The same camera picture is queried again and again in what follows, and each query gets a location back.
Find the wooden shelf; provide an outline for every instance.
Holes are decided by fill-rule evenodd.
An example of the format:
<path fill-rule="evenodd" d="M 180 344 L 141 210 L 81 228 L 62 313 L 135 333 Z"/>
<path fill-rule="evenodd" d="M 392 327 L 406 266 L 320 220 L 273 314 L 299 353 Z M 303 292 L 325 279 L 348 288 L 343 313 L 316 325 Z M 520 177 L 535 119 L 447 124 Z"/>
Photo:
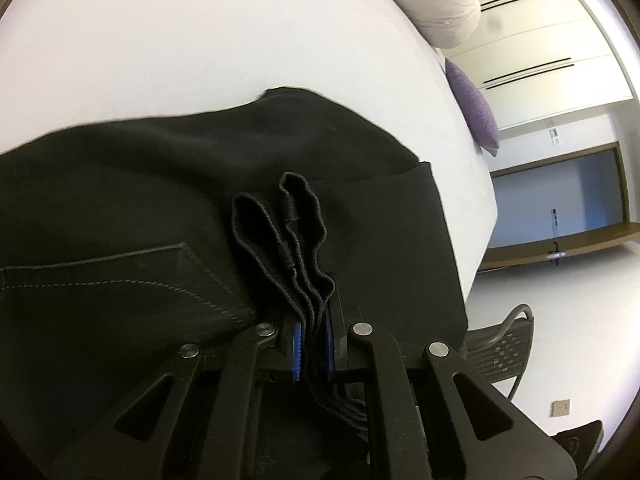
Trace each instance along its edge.
<path fill-rule="evenodd" d="M 541 240 L 528 244 L 496 247 L 488 249 L 479 270 L 498 269 L 549 260 L 549 253 L 558 251 L 566 256 L 591 253 L 640 238 L 640 224 L 620 222 L 600 229 L 585 231 L 575 235 L 561 236 L 552 240 Z"/>

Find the chair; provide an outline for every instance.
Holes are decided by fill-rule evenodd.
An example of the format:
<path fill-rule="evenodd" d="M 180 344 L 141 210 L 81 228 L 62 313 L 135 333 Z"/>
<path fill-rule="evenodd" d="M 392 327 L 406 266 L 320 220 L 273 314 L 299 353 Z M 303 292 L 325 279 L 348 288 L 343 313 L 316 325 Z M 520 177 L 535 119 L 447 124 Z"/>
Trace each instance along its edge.
<path fill-rule="evenodd" d="M 529 305 L 515 307 L 499 325 L 466 333 L 466 360 L 490 383 L 516 377 L 512 400 L 527 368 L 533 341 L 533 314 Z"/>

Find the jeans back pocket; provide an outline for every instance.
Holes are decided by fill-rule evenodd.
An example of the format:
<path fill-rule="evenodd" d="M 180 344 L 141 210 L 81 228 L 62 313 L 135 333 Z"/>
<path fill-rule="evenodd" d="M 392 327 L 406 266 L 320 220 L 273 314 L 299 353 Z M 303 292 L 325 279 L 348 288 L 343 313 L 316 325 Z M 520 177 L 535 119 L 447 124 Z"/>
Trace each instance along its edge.
<path fill-rule="evenodd" d="M 185 244 L 0 269 L 0 418 L 41 468 L 167 354 L 255 311 Z"/>

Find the metal screw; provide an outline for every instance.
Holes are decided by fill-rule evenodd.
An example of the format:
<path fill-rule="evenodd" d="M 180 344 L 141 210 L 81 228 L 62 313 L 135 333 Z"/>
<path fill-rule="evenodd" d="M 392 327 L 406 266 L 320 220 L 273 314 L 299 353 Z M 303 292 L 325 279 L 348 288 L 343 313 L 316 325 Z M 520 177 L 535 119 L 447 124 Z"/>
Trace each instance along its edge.
<path fill-rule="evenodd" d="M 255 333 L 261 337 L 273 335 L 275 332 L 276 328 L 271 323 L 258 323 L 255 326 Z"/>
<path fill-rule="evenodd" d="M 198 348 L 198 345 L 194 343 L 187 343 L 185 345 L 182 345 L 178 350 L 178 353 L 185 359 L 191 359 L 192 357 L 196 357 L 196 355 L 198 355 L 199 352 L 200 352 L 200 349 Z"/>
<path fill-rule="evenodd" d="M 436 341 L 429 345 L 429 352 L 436 357 L 444 357 L 449 353 L 449 347 L 440 341 Z"/>
<path fill-rule="evenodd" d="M 373 327 L 369 323 L 356 323 L 353 325 L 353 331 L 358 335 L 370 335 Z"/>

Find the purple pillow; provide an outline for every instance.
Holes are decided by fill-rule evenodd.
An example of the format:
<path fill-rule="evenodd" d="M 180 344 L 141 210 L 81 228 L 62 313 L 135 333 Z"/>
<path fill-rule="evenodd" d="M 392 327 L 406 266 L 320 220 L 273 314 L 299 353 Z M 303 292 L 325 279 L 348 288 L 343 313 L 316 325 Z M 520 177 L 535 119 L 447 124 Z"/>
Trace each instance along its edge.
<path fill-rule="evenodd" d="M 449 59 L 444 62 L 444 72 L 471 135 L 480 146 L 496 156 L 500 139 L 491 108 L 471 79 Z"/>

